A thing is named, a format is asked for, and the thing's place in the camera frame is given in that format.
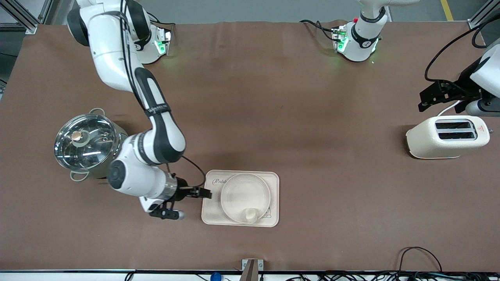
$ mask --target pot handle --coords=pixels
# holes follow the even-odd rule
[[[90,172],[76,172],[76,171],[70,171],[69,172],[69,177],[73,182],[82,182],[85,181],[89,177]],[[81,179],[76,179],[75,175],[84,175]]]
[[[106,116],[106,112],[104,112],[104,109],[100,108],[100,107],[96,107],[96,108],[92,108],[92,110],[90,110],[88,113],[95,113],[96,111],[101,111],[102,112],[102,116]]]

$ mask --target power cord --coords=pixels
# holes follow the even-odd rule
[[[203,278],[203,277],[202,277],[201,275],[199,275],[199,274],[195,274],[195,275],[196,275],[196,276],[198,276],[199,278],[201,278],[201,279],[205,280],[205,281],[208,281],[207,279]]]
[[[304,274],[300,273],[298,275],[298,277],[292,277],[292,278],[288,278],[286,281],[294,281],[294,280],[297,280],[298,281],[311,281],[311,279],[307,278]]]
[[[406,250],[403,251],[403,253],[401,254],[401,259],[399,260],[399,269],[397,270],[397,274],[400,275],[401,274],[401,268],[403,267],[403,258],[405,257],[405,254],[410,251],[410,250],[413,250],[413,249],[419,249],[419,250],[422,250],[422,251],[425,251],[427,253],[429,253],[437,262],[437,265],[439,265],[439,272],[443,272],[443,267],[441,266],[441,262],[439,261],[439,259],[431,252],[429,251],[428,249],[426,248],[422,248],[422,247],[419,247],[419,246],[414,246],[414,247],[408,247]]]
[[[472,33],[473,31],[475,31],[474,35],[472,36],[472,45],[476,48],[480,48],[480,49],[483,49],[483,48],[486,48],[487,46],[486,45],[477,45],[476,44],[476,37],[477,35],[479,34],[479,32],[486,26],[488,25],[489,23],[493,22],[493,21],[496,21],[500,19],[500,13],[496,14],[495,16],[491,17],[490,19],[488,19],[487,21],[481,23],[480,25],[472,28],[472,29],[469,29],[467,30],[466,32],[462,33],[461,35],[459,35],[458,37],[456,37],[455,39],[451,40],[448,44],[446,44],[441,50],[439,50],[439,52],[437,52],[437,54],[434,56],[434,58],[432,58],[432,60],[429,62],[429,64],[427,65],[427,67],[425,68],[425,72],[423,74],[423,77],[425,78],[425,80],[429,81],[429,82],[437,82],[437,83],[446,83],[446,84],[450,84],[452,86],[454,86],[455,88],[461,90],[463,93],[466,93],[468,94],[469,96],[474,96],[474,94],[472,94],[471,92],[465,90],[464,88],[460,87],[459,85],[455,84],[454,82],[450,81],[450,80],[446,80],[446,79],[434,79],[434,78],[429,78],[429,69],[431,69],[431,66],[434,64],[434,62],[438,59],[438,57],[446,50],[448,49],[449,46],[451,46],[453,43],[457,42],[458,40],[460,40],[461,38],[467,36],[469,33]]]
[[[324,274],[318,274],[318,281],[336,281],[340,278],[345,278],[349,281],[367,281],[360,275],[360,273],[362,273],[362,271],[327,270]]]
[[[500,19],[500,12],[497,13],[496,15],[490,17],[489,19],[487,19],[485,22],[481,23],[479,25],[479,28],[475,31],[474,35],[472,36],[472,45],[478,49],[485,49],[488,47],[488,45],[478,45],[476,43],[476,37],[478,36],[478,34],[481,32],[481,30],[489,23],[493,22],[493,21],[496,21]]]
[[[124,281],[130,281],[132,280],[132,277],[134,277],[134,274],[136,274],[137,270],[130,271],[125,275],[125,280]]]
[[[205,184],[205,182],[207,181],[207,174],[205,174],[205,172],[202,170],[202,168],[200,168],[200,166],[196,165],[195,162],[191,161],[186,156],[182,155],[181,157],[184,158],[184,159],[186,159],[186,161],[188,161],[189,163],[191,163],[193,166],[195,166],[201,172],[201,174],[203,175],[203,182],[200,183],[200,184],[198,184],[198,185],[195,185],[193,187],[194,188],[199,188],[199,187],[203,186]]]
[[[154,23],[161,24],[161,25],[173,25],[173,26],[176,25],[175,22],[161,22],[154,14],[152,14],[148,11],[146,13],[149,15],[149,20],[154,22]]]
[[[308,19],[303,19],[303,20],[299,21],[299,23],[307,23],[307,24],[311,24],[311,25],[313,25],[315,28],[320,29],[320,30],[323,32],[323,34],[326,36],[326,38],[328,38],[328,39],[330,39],[330,40],[332,40],[332,41],[335,41],[335,42],[340,42],[340,40],[339,40],[339,39],[335,39],[335,38],[333,38],[333,37],[330,37],[330,36],[327,34],[327,31],[328,31],[328,32],[332,32],[332,29],[336,29],[336,28],[338,28],[338,26],[334,26],[334,27],[332,27],[332,28],[328,29],[328,28],[323,27],[323,26],[321,25],[321,22],[320,22],[319,20],[317,20],[317,21],[316,21],[316,23],[314,23],[314,22],[312,22],[312,21],[310,21],[310,20],[308,20]]]
[[[439,114],[437,116],[441,116],[443,115],[443,113],[447,112],[448,110],[454,108],[455,106],[457,106],[459,103],[461,103],[462,101],[461,100],[457,100],[455,101],[452,105],[446,107],[445,109],[443,109],[441,112],[439,112]]]

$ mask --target beige tray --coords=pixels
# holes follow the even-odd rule
[[[221,190],[226,181],[237,174],[250,173],[261,177],[269,186],[271,201],[267,212],[254,224],[242,224],[230,219],[221,206]],[[235,171],[235,170],[211,170],[206,173],[206,189],[211,190],[212,198],[203,199],[201,207],[201,220],[207,225],[221,226],[245,226],[272,228],[280,220],[280,178],[277,174],[268,171]]]

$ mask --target blue cap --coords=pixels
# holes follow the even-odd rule
[[[219,272],[214,272],[210,275],[210,281],[222,281],[222,275]]]

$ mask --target black cable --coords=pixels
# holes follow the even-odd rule
[[[14,58],[17,58],[17,57],[18,57],[17,55],[8,54],[8,53],[4,53],[4,52],[0,52],[0,55],[9,56],[9,57],[14,57]]]
[[[383,277],[384,275],[388,274],[388,273],[391,273],[391,272],[394,272],[394,271],[382,271],[382,272],[379,272],[378,274],[376,274],[372,279],[371,281],[379,281],[379,280],[383,280],[385,277]]]
[[[333,37],[328,36],[327,32],[325,31],[325,29],[323,28],[323,26],[321,25],[321,22],[319,20],[316,21],[316,24],[319,26],[319,28],[321,29],[321,31],[323,32],[323,34],[326,36],[326,38],[328,38],[328,39],[330,39],[332,41],[335,41],[335,42],[340,42],[340,39],[334,39]]]
[[[307,278],[304,274],[300,273],[300,278],[303,280],[303,281],[311,281],[309,278]]]
[[[438,59],[438,57],[446,50],[448,49],[449,46],[451,46],[453,43],[457,42],[458,40],[460,40],[462,37],[466,36],[467,34],[473,32],[474,30],[477,30],[479,28],[480,25],[472,28],[472,29],[469,29],[467,30],[466,32],[462,33],[461,35],[459,35],[457,38],[451,40],[448,44],[446,44],[441,50],[439,50],[439,52],[437,52],[437,54],[434,56],[434,58],[432,58],[432,60],[429,62],[429,64],[427,65],[427,67],[425,68],[425,72],[423,74],[425,80],[429,81],[429,82],[438,82],[438,81],[447,81],[449,82],[448,80],[443,80],[443,79],[434,79],[434,78],[429,78],[429,69],[431,69],[431,66],[433,65],[433,63]]]
[[[299,23],[307,23],[307,24],[311,24],[311,25],[313,25],[313,26],[314,26],[315,28],[317,28],[317,29],[322,29],[322,30],[324,30],[324,31],[332,32],[332,30],[331,30],[331,29],[327,29],[327,28],[324,28],[323,26],[319,26],[319,25],[317,25],[316,23],[314,23],[314,22],[312,22],[312,21],[310,21],[310,20],[308,20],[308,19],[303,19],[303,20],[299,21]]]
[[[332,41],[335,41],[335,42],[340,42],[340,40],[339,40],[339,39],[334,39],[334,38],[330,37],[330,36],[327,34],[327,31],[328,31],[328,32],[332,32],[332,29],[336,29],[336,28],[338,28],[338,26],[334,26],[334,27],[332,27],[332,28],[328,29],[328,28],[323,27],[323,26],[321,25],[321,22],[320,22],[319,20],[317,20],[317,21],[316,21],[316,23],[314,23],[314,22],[312,22],[312,21],[310,21],[310,20],[308,20],[308,19],[303,19],[303,20],[301,20],[301,21],[299,21],[299,22],[300,22],[300,23],[307,23],[307,24],[311,24],[311,25],[313,25],[315,28],[320,29],[320,30],[323,32],[323,34],[326,36],[326,38],[328,38],[328,39],[330,39],[330,40],[332,40]]]
[[[429,82],[437,82],[437,83],[447,83],[447,84],[450,84],[454,87],[456,87],[457,89],[461,90],[462,92],[470,95],[470,96],[474,96],[474,94],[472,94],[471,92],[465,90],[464,88],[458,86],[457,84],[455,84],[454,82],[452,81],[449,81],[449,80],[446,80],[446,79],[434,79],[434,78],[429,78],[429,69],[431,68],[431,66],[433,65],[433,63],[436,61],[436,59],[449,47],[451,46],[453,43],[455,43],[456,41],[460,40],[461,38],[465,37],[466,35],[468,35],[469,33],[475,31],[474,35],[472,36],[472,45],[476,48],[480,48],[480,49],[484,49],[486,48],[487,46],[486,45],[478,45],[476,43],[476,37],[477,35],[479,34],[479,32],[489,23],[493,22],[493,21],[496,21],[500,19],[500,13],[496,14],[495,16],[491,17],[490,19],[488,19],[487,21],[481,23],[480,25],[470,29],[470,30],[467,30],[466,32],[462,33],[461,35],[459,35],[458,37],[456,37],[455,39],[451,40],[448,44],[446,44],[439,52],[437,52],[437,54],[434,56],[434,58],[429,62],[429,64],[427,65],[427,67],[425,68],[425,72],[424,72],[424,78],[425,80],[429,81]]]
[[[130,281],[132,280],[132,277],[134,277],[134,274],[136,273],[137,270],[130,271],[125,275],[125,280],[124,281]]]
[[[431,66],[434,64],[434,62],[438,59],[438,57],[449,47],[451,46],[453,43],[457,42],[458,40],[460,40],[461,38],[465,37],[466,35],[468,35],[469,33],[471,33],[472,31],[474,30],[477,30],[478,28],[480,27],[480,25],[470,29],[470,30],[467,30],[466,32],[462,33],[461,35],[459,35],[458,37],[456,37],[455,39],[451,40],[448,44],[446,44],[441,50],[439,50],[439,52],[437,52],[437,54],[432,58],[432,60],[429,62],[429,64],[427,65],[427,67],[425,68],[425,72],[423,73],[423,77],[425,78],[425,80],[429,81],[429,82],[437,82],[437,83],[447,83],[447,84],[450,84],[454,87],[456,87],[457,89],[461,90],[462,92],[468,94],[469,96],[474,96],[473,93],[465,90],[464,88],[460,87],[459,85],[455,84],[454,82],[450,81],[450,80],[446,80],[446,79],[434,79],[434,78],[429,78],[429,70],[431,69]]]
[[[193,166],[195,166],[200,172],[201,174],[203,174],[203,182],[198,184],[198,185],[195,185],[193,186],[194,188],[199,188],[201,187],[202,185],[205,184],[205,182],[207,181],[207,175],[205,174],[205,172],[202,170],[202,168],[200,168],[200,166],[196,165],[196,163],[194,163],[193,161],[189,160],[189,158],[187,158],[186,156],[182,155],[181,156],[182,158],[186,159],[189,163],[191,163]]]
[[[399,280],[400,279],[400,275],[401,275],[401,268],[403,267],[403,258],[405,257],[405,254],[410,251],[410,250],[413,250],[413,249],[419,249],[419,250],[423,250],[427,253],[429,253],[437,262],[437,264],[439,265],[439,272],[443,272],[443,267],[441,266],[441,262],[439,261],[439,259],[431,252],[429,251],[428,249],[426,248],[422,248],[422,247],[419,247],[419,246],[414,246],[414,247],[409,247],[407,248],[406,250],[403,251],[403,253],[401,254],[401,259],[399,260],[399,269],[397,270],[397,277],[396,277],[396,280]]]
[[[317,281],[332,281],[331,277],[327,276],[328,274],[325,272],[325,274],[318,274],[317,276],[319,279]]]
[[[196,275],[196,276],[198,276],[199,278],[201,278],[201,279],[205,280],[205,281],[208,281],[207,279],[205,279],[205,278],[201,277],[199,274],[195,274],[195,275]]]
[[[349,281],[358,281],[355,277],[353,277],[353,272],[348,272],[348,271],[326,271],[326,274],[327,275],[337,276],[337,278],[335,280],[344,277],[345,279],[347,279]]]
[[[354,280],[358,281],[358,279],[356,279],[356,276],[361,278],[361,281],[367,281],[363,276],[361,276],[360,274],[356,273],[356,272],[349,272],[348,273],[351,277],[354,278]]]
[[[496,15],[490,17],[489,19],[487,19],[485,22],[481,23],[479,26],[479,28],[476,30],[476,32],[474,33],[474,35],[472,36],[472,45],[478,49],[486,49],[488,47],[488,45],[478,45],[476,43],[476,37],[478,36],[478,34],[481,32],[481,30],[486,26],[488,25],[489,23],[491,22],[494,22],[496,20],[500,19],[500,12],[497,13]]]
[[[149,19],[153,23],[157,23],[157,24],[161,24],[161,25],[173,25],[173,26],[176,25],[175,22],[161,22],[154,14],[152,14],[148,11],[146,13],[153,18],[153,20],[151,20],[151,18]]]
[[[451,276],[446,276],[444,274],[440,274],[440,275],[436,275],[436,277],[439,277],[439,278],[444,278],[444,279],[450,279],[450,280],[457,280],[457,281],[464,281],[464,280],[470,280],[470,279],[463,279],[463,278],[456,278],[456,277],[451,277]]]

